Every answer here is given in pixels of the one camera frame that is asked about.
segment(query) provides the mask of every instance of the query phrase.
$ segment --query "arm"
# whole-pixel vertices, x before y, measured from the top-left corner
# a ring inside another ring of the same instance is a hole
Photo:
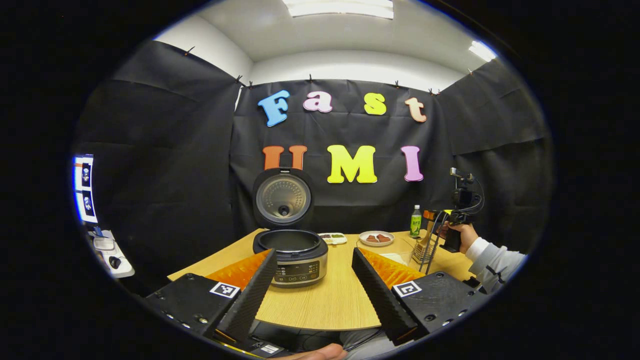
[[[476,275],[489,293],[502,287],[526,257],[517,251],[507,250],[505,246],[498,248],[482,239],[476,234],[472,224],[451,226],[451,229],[460,232],[460,252],[474,262],[469,272]]]

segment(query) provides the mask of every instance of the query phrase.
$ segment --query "rice cooker lid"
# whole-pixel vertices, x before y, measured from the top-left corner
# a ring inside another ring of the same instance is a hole
[[[253,184],[253,214],[262,227],[298,228],[312,208],[310,179],[301,170],[268,169]]]

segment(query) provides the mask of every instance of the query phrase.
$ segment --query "green bottle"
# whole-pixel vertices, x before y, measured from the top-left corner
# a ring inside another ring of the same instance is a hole
[[[409,230],[409,236],[412,238],[420,237],[420,224],[422,223],[422,215],[420,214],[420,205],[413,207],[415,210],[411,214],[411,227]]]

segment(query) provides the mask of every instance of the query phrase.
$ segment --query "plate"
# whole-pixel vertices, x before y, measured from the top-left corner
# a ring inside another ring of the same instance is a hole
[[[373,235],[376,237],[378,235],[382,235],[382,236],[386,236],[387,238],[390,238],[391,240],[383,243],[368,241],[367,238],[369,237],[369,235]],[[365,231],[364,233],[360,234],[360,241],[362,241],[363,244],[369,245],[369,246],[387,246],[393,243],[394,239],[395,239],[395,236],[393,236],[393,234],[388,233],[386,231]]]
[[[324,242],[329,245],[338,245],[338,244],[344,244],[347,242],[347,237],[344,236],[344,234],[342,233],[322,233],[318,235],[320,235],[320,237],[324,240]]]

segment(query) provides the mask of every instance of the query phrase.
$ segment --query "black backdrop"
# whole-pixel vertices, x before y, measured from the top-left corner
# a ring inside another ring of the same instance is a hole
[[[91,95],[76,151],[95,155],[98,220],[146,295],[232,240],[229,134],[239,83],[161,42],[140,47]]]
[[[140,294],[166,275],[253,231],[250,190],[264,166],[262,148],[305,145],[304,171],[314,180],[309,228],[359,233],[408,229],[414,204],[450,208],[451,166],[483,182],[486,207],[477,230],[498,245],[527,252],[547,214],[550,146],[541,113],[524,84],[499,61],[465,76],[440,95],[349,80],[285,81],[243,88],[214,65],[160,42],[147,42],[89,98],[76,150],[95,154],[94,201],[136,269],[123,279]],[[288,90],[288,118],[271,128],[258,101]],[[329,113],[305,111],[311,91],[332,95]],[[387,112],[369,115],[364,94],[385,96]],[[424,104],[425,123],[404,101]],[[350,155],[372,145],[378,182],[329,184],[327,146]],[[420,147],[424,179],[406,182],[400,148]]]

